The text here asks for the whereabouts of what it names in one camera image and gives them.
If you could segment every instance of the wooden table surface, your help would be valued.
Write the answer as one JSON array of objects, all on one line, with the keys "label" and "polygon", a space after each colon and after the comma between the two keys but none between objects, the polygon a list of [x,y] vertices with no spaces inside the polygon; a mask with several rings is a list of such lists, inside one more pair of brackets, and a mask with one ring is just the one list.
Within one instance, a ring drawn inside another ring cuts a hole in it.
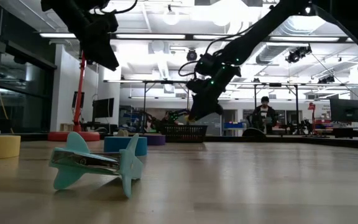
[{"label": "wooden table surface", "polygon": [[[0,223],[358,224],[358,149],[214,143],[149,147],[143,179],[85,174],[52,187],[55,142],[23,142],[0,159]],[[101,151],[103,142],[91,142]]]}]

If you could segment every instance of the robotic arm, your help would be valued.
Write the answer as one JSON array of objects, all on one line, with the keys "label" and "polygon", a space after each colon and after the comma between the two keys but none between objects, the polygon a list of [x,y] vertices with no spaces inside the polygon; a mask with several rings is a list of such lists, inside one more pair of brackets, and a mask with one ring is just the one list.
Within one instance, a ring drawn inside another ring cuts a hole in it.
[{"label": "robotic arm", "polygon": [[103,15],[91,14],[92,9],[104,9],[109,0],[41,0],[45,12],[53,9],[67,25],[68,31],[80,41],[86,59],[94,61],[115,71],[119,66],[110,46],[110,32],[117,31],[116,14],[130,11],[134,5],[124,11],[105,12]]},{"label": "robotic arm", "polygon": [[253,49],[290,16],[320,16],[340,27],[358,44],[358,4],[340,0],[281,0],[265,17],[256,22],[248,33],[228,43],[214,54],[204,54],[196,64],[195,71],[209,75],[210,79],[194,78],[186,85],[196,95],[189,119],[199,120],[210,114],[222,114],[218,98],[232,78],[240,76],[239,66],[251,55]]}]

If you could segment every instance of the black cable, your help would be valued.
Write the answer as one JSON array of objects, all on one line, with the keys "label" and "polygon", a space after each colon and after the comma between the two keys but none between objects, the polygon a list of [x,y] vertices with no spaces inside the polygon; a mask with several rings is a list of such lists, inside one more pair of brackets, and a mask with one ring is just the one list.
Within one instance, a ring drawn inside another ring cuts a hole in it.
[{"label": "black cable", "polygon": [[356,97],[358,97],[358,95],[357,95],[356,93],[354,93],[354,91],[352,91],[349,87],[346,86],[345,83],[341,82],[332,72],[330,72],[330,71],[328,70],[328,68],[325,67],[324,64],[321,63],[320,60],[318,60],[318,58],[317,58],[313,53],[311,53],[311,54],[312,54],[313,57],[326,69],[327,72],[329,72],[336,80],[338,80],[338,82],[340,82],[340,83],[341,83],[343,86],[345,86],[351,93],[353,93],[353,95],[355,95]]},{"label": "black cable", "polygon": [[328,68],[325,67],[325,65],[324,65],[323,63],[321,63],[320,60],[318,60],[318,58],[317,58],[313,53],[311,53],[311,55],[313,55],[313,57],[318,61],[318,63],[320,63],[320,65],[322,65],[322,66],[326,69],[326,71],[329,72],[329,74],[331,74],[339,83],[341,83],[344,87],[347,88],[347,90],[349,90],[349,91],[350,91],[351,93],[353,93],[356,97],[358,97],[358,95],[355,94],[354,91],[352,91],[349,87],[347,87],[347,85],[346,85],[345,83],[341,82],[332,72],[330,72],[330,71],[328,70]]},{"label": "black cable", "polygon": [[242,34],[244,34],[245,32],[251,30],[251,28],[253,28],[253,26],[254,26],[255,24],[252,24],[252,25],[249,26],[246,30],[243,30],[243,31],[238,32],[238,33],[236,33],[236,34],[232,34],[232,35],[229,35],[229,36],[221,37],[221,38],[218,38],[218,39],[212,41],[211,43],[209,43],[208,47],[206,48],[205,54],[208,53],[209,48],[210,48],[214,43],[216,43],[216,42],[218,42],[218,41],[226,40],[226,39],[231,38],[231,37],[235,37],[235,36],[237,36],[237,35],[242,35]]},{"label": "black cable", "polygon": [[197,63],[198,61],[192,61],[192,62],[187,62],[187,63],[184,63],[180,68],[179,68],[179,71],[178,71],[178,74],[179,76],[181,77],[186,77],[186,76],[189,76],[189,75],[194,75],[196,76],[196,72],[189,72],[187,74],[181,74],[180,71],[186,66],[186,65],[189,65],[189,64],[192,64],[192,63]]},{"label": "black cable", "polygon": [[135,8],[136,4],[137,4],[137,0],[135,0],[135,3],[134,3],[131,7],[127,8],[127,9],[125,9],[125,10],[117,11],[116,14],[120,14],[120,13],[125,13],[125,12],[131,11],[131,10],[133,10],[133,8]]}]

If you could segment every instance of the metal frame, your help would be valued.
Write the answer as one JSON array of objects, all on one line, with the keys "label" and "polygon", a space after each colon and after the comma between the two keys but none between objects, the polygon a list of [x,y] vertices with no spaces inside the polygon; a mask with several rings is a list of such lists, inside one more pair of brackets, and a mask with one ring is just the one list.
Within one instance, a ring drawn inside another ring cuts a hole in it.
[{"label": "metal frame", "polygon": [[[147,92],[156,84],[156,83],[160,83],[160,84],[186,84],[187,81],[172,81],[172,80],[142,80],[141,83],[144,83],[144,99],[143,99],[143,111],[146,110],[146,94]],[[153,85],[150,88],[147,88],[147,84],[148,83],[153,83]],[[299,97],[298,97],[298,87],[299,86],[358,86],[358,84],[339,84],[339,85],[335,85],[335,84],[322,84],[322,85],[317,85],[314,83],[241,83],[241,85],[253,85],[254,86],[254,103],[255,103],[255,108],[257,107],[257,87],[258,86],[269,86],[269,87],[276,87],[276,88],[280,88],[280,87],[286,87],[287,89],[289,89],[294,95],[295,95],[295,105],[296,105],[296,125],[297,125],[297,134],[300,134],[300,127],[299,127],[299,123],[300,123],[300,118],[299,118]],[[295,92],[293,90],[290,89],[289,86],[294,86],[295,87]],[[190,102],[190,91],[189,89],[187,89],[187,107],[189,108],[189,102]],[[143,127],[145,126],[145,117],[143,118]]]}]

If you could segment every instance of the spotlight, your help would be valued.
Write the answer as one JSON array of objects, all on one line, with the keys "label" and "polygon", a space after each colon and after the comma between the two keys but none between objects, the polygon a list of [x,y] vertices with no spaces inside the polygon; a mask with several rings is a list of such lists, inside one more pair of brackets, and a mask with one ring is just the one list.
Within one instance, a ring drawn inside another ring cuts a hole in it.
[{"label": "spotlight", "polygon": [[298,47],[296,50],[290,51],[290,54],[285,60],[288,63],[297,63],[310,53],[312,53],[310,45],[308,47]]},{"label": "spotlight", "polygon": [[197,52],[195,49],[189,49],[189,52],[187,53],[187,61],[192,62],[197,60]]}]

